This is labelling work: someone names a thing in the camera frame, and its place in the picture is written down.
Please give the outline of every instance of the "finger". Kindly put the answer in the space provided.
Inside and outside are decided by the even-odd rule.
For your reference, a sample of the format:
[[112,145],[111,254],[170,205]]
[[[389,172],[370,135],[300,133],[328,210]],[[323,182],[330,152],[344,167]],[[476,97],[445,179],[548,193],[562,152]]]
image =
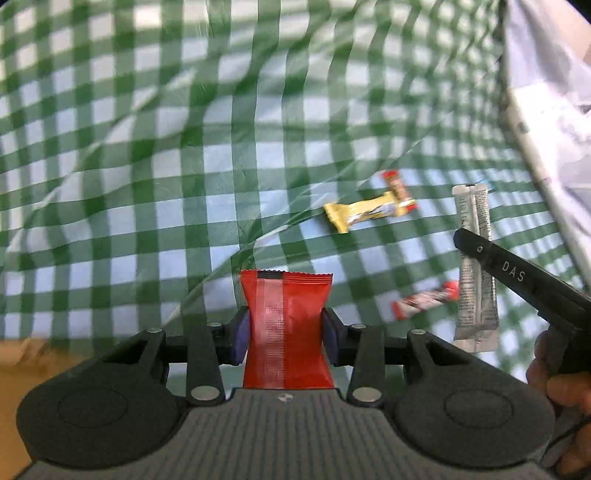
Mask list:
[[578,450],[571,445],[562,454],[556,471],[559,475],[568,475],[569,473],[581,470],[585,466],[587,466],[587,463],[579,456]]
[[577,432],[573,446],[577,449],[577,456],[586,464],[591,463],[591,425],[586,425]]
[[535,339],[534,357],[544,360],[548,351],[548,330],[544,330]]
[[546,386],[548,385],[548,379],[550,376],[546,364],[542,360],[534,358],[525,373],[525,377],[527,378],[527,383],[529,383],[529,385],[546,395]]
[[580,372],[556,375],[547,384],[550,400],[565,407],[580,407],[585,414],[591,413],[591,374]]

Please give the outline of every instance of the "gray ribbed surface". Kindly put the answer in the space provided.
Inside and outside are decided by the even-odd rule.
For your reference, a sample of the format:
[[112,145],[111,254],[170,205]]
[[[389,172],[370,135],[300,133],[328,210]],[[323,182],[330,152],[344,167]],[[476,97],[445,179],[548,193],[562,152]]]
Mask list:
[[549,480],[535,465],[462,472],[411,450],[385,417],[347,405],[336,390],[237,390],[219,407],[190,412],[154,454],[99,472],[36,463],[22,480]]

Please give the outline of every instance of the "red snack package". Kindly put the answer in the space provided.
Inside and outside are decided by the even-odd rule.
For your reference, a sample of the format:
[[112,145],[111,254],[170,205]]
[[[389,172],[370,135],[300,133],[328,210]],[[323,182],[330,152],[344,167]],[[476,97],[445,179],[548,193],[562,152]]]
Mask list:
[[322,354],[320,312],[332,274],[243,270],[251,311],[245,388],[334,388]]
[[422,291],[415,295],[392,302],[392,309],[397,320],[408,320],[415,313],[432,309],[447,301],[455,301],[460,296],[460,286],[457,281],[447,281],[443,288]]

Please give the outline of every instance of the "green checkered tablecloth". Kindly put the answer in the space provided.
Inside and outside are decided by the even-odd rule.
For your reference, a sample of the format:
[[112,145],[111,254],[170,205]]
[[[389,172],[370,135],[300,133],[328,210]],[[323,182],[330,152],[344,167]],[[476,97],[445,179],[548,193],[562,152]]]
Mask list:
[[[390,302],[457,278],[454,184],[486,181],[498,242],[581,287],[502,129],[497,0],[10,0],[0,10],[0,335],[86,352],[227,321],[243,268],[331,272],[329,306],[449,340],[456,306]],[[322,204],[418,210],[338,235]],[[499,286],[522,378],[544,327]]]

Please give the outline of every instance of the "silver rivet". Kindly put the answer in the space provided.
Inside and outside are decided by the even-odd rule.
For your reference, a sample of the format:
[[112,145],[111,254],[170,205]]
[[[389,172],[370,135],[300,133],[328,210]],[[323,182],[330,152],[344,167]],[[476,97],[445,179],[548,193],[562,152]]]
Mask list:
[[359,387],[353,390],[353,398],[363,403],[372,403],[382,397],[380,390],[374,387]]
[[220,391],[211,385],[201,385],[191,390],[191,396],[195,400],[212,401],[220,396]]

